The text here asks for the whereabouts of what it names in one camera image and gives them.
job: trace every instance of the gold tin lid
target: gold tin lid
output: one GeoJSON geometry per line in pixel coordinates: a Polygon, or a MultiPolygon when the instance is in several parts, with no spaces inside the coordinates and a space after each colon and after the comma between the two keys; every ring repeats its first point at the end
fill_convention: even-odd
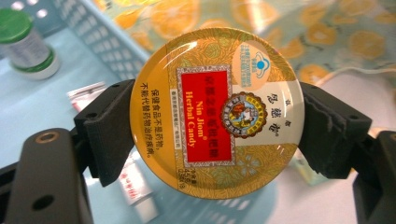
{"type": "Polygon", "coordinates": [[[155,52],[131,97],[143,160],[191,196],[227,199],[273,180],[293,156],[304,99],[267,42],[231,28],[194,31],[155,52]]]}

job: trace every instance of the blue plastic basket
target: blue plastic basket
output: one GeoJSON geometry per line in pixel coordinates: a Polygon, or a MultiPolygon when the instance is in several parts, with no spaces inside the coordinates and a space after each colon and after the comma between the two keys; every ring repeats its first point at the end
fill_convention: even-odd
{"type": "Polygon", "coordinates": [[[149,54],[90,0],[2,0],[0,7],[29,13],[43,36],[69,28],[121,80],[136,78],[149,54]]]}

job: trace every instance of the circular emblem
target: circular emblem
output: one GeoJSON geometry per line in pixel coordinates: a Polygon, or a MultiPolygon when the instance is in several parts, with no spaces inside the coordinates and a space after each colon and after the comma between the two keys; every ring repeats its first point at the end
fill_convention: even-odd
{"type": "Polygon", "coordinates": [[[224,104],[221,121],[234,137],[248,138],[262,131],[267,115],[265,103],[259,96],[241,91],[224,104]]]}

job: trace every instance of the floral patterned cloth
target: floral patterned cloth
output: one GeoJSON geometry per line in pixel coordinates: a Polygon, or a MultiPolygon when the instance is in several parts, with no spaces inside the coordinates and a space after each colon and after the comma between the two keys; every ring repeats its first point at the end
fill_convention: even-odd
{"type": "Polygon", "coordinates": [[[348,67],[396,71],[394,0],[94,0],[154,52],[194,29],[233,27],[267,40],[301,81],[348,67]]]}

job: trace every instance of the screw hole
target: screw hole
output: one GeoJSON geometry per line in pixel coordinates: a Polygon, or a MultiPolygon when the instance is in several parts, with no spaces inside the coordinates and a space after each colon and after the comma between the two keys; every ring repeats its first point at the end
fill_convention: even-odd
{"type": "Polygon", "coordinates": [[[35,141],[39,144],[45,144],[56,140],[59,137],[57,132],[48,132],[40,134],[35,141]]]}
{"type": "Polygon", "coordinates": [[[356,115],[350,115],[349,118],[350,118],[350,119],[358,119],[359,117],[356,116],[356,115]]]}
{"type": "Polygon", "coordinates": [[[87,119],[94,119],[94,118],[96,118],[96,116],[98,116],[98,114],[96,114],[96,113],[90,113],[90,114],[87,114],[87,115],[85,116],[85,118],[87,118],[87,119]]]}
{"type": "Polygon", "coordinates": [[[35,200],[35,202],[33,203],[33,210],[34,211],[40,211],[45,209],[46,207],[50,206],[54,201],[54,198],[52,195],[46,195],[43,196],[37,200],[35,200]]]}

